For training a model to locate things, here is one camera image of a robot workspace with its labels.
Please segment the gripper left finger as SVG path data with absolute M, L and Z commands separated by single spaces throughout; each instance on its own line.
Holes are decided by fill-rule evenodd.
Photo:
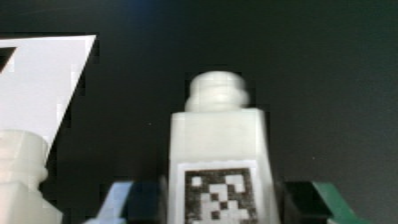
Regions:
M 163 224 L 157 182 L 120 181 L 109 186 L 97 215 L 81 224 Z

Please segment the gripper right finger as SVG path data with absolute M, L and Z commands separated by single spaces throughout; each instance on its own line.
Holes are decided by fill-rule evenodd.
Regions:
M 289 181 L 282 187 L 282 224 L 371 224 L 330 182 Z

